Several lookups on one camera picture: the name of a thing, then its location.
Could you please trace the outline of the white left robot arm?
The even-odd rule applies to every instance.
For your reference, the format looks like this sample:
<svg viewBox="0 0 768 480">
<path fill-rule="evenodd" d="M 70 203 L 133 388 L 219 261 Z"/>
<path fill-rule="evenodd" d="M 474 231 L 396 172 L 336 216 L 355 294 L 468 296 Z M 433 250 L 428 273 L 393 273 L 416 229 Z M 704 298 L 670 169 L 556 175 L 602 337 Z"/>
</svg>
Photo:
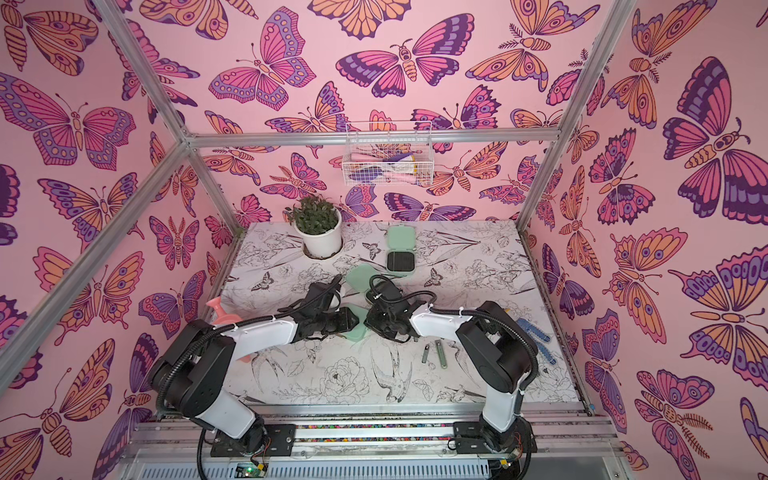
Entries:
<svg viewBox="0 0 768 480">
<path fill-rule="evenodd" d="M 264 420 L 225 388 L 231 367 L 264 350 L 325 338 L 353 330 L 358 317 L 341 305 L 342 276 L 315 282 L 307 294 L 274 315 L 244 320 L 221 308 L 212 324 L 195 320 L 181 331 L 147 376 L 156 393 L 159 416 L 180 415 L 214 431 L 243 454 L 267 442 Z"/>
</svg>

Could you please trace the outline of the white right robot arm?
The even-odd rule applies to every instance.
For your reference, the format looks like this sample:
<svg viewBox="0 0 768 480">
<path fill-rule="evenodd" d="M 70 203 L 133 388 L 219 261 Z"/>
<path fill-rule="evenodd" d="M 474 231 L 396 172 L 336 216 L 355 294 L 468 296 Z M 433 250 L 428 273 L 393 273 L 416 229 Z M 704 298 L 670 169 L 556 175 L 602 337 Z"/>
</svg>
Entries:
<svg viewBox="0 0 768 480">
<path fill-rule="evenodd" d="M 539 374 L 538 347 L 518 322 L 494 301 L 476 308 L 445 309 L 434 305 L 428 290 L 404 293 L 392 279 L 374 275 L 366 298 L 371 304 L 365 324 L 379 336 L 399 343 L 421 337 L 461 345 L 486 384 L 480 434 L 493 452 L 534 451 L 530 422 L 522 404 Z"/>
</svg>

